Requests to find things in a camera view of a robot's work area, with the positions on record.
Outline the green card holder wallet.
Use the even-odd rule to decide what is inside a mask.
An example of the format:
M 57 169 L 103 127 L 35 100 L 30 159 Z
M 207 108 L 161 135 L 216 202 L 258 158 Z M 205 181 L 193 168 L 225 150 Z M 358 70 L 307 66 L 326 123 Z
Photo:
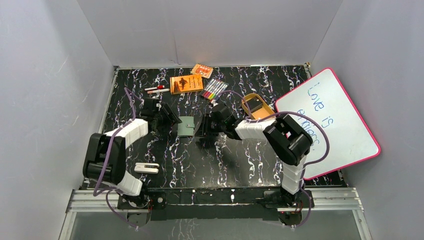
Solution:
M 178 137 L 193 137 L 195 135 L 195 124 L 193 116 L 180 116 L 177 125 Z

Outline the black credit cards stack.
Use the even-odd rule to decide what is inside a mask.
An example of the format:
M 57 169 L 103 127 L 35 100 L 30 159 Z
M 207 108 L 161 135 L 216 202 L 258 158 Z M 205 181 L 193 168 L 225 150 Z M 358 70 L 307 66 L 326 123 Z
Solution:
M 251 99 L 249 99 L 246 102 L 246 104 L 247 104 L 247 106 L 248 106 L 248 108 L 249 108 L 249 110 L 250 110 L 251 113 L 254 113 L 255 111 L 257 111 L 257 110 L 259 110 L 259 109 L 261 109 L 263 107 L 263 101 L 259 97 L 257 97 L 257 96 L 252 97 Z

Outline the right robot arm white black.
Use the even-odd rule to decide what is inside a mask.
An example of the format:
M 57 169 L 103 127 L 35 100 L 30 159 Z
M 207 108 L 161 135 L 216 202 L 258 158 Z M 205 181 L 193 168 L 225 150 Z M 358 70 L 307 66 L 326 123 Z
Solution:
M 267 141 L 282 161 L 282 202 L 295 207 L 301 201 L 306 158 L 313 141 L 289 114 L 265 120 L 241 119 L 235 117 L 225 104 L 219 103 L 203 115 L 194 135 L 210 138 L 220 133 L 233 140 Z

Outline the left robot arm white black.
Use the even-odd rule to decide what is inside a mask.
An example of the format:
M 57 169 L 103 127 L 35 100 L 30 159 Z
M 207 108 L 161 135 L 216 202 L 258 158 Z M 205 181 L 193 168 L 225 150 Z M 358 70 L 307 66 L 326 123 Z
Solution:
M 106 133 L 90 136 L 82 173 L 130 196 L 137 208 L 149 203 L 149 194 L 143 191 L 143 182 L 127 171 L 127 148 L 151 132 L 171 129 L 182 120 L 167 103 L 157 98 L 146 98 L 142 108 L 122 126 Z

